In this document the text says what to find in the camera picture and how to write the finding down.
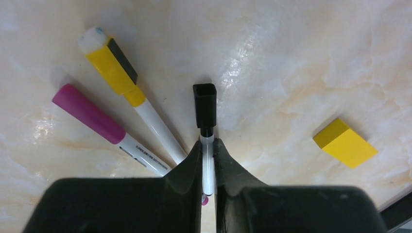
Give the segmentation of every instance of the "black cap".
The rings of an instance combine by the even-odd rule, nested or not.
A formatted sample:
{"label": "black cap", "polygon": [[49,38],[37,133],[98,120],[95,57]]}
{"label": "black cap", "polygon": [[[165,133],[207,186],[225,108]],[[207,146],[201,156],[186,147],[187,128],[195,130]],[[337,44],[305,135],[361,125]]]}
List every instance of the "black cap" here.
{"label": "black cap", "polygon": [[211,83],[193,85],[196,124],[199,129],[216,126],[216,88]]}

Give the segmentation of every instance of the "yellow cube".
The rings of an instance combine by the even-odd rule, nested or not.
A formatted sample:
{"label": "yellow cube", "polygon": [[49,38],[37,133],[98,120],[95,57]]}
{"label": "yellow cube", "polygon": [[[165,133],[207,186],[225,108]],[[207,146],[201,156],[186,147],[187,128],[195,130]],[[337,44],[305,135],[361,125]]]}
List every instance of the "yellow cube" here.
{"label": "yellow cube", "polygon": [[323,151],[350,168],[359,166],[378,152],[339,118],[315,135],[313,140]]}

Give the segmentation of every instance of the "marble surface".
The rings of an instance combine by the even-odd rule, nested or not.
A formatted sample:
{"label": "marble surface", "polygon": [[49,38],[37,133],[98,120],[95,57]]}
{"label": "marble surface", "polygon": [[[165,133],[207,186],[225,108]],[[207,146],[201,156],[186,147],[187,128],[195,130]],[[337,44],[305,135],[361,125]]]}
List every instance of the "marble surface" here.
{"label": "marble surface", "polygon": [[[2,0],[0,232],[20,232],[59,178],[155,176],[51,103],[64,83],[172,165],[77,47],[94,25],[115,37],[186,152],[199,134],[191,86],[213,82],[218,136],[262,181],[355,185],[379,209],[410,190],[409,0]],[[379,151],[356,169],[312,140],[338,116]],[[213,204],[202,231],[214,232]]]}

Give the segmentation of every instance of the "marker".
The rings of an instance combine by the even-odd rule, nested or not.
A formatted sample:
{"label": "marker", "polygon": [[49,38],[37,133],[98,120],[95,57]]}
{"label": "marker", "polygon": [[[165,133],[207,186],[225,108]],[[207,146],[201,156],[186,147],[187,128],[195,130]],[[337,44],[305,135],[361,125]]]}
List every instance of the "marker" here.
{"label": "marker", "polygon": [[52,102],[156,174],[164,176],[171,170],[169,165],[132,138],[71,84],[64,85]]}
{"label": "marker", "polygon": [[123,95],[156,135],[176,164],[187,156],[166,124],[136,85],[137,73],[115,40],[94,27],[77,41],[86,58],[118,95]]}
{"label": "marker", "polygon": [[200,129],[203,153],[203,193],[215,191],[215,164],[213,161],[213,127],[216,126],[216,87],[211,83],[193,85],[196,124]]}

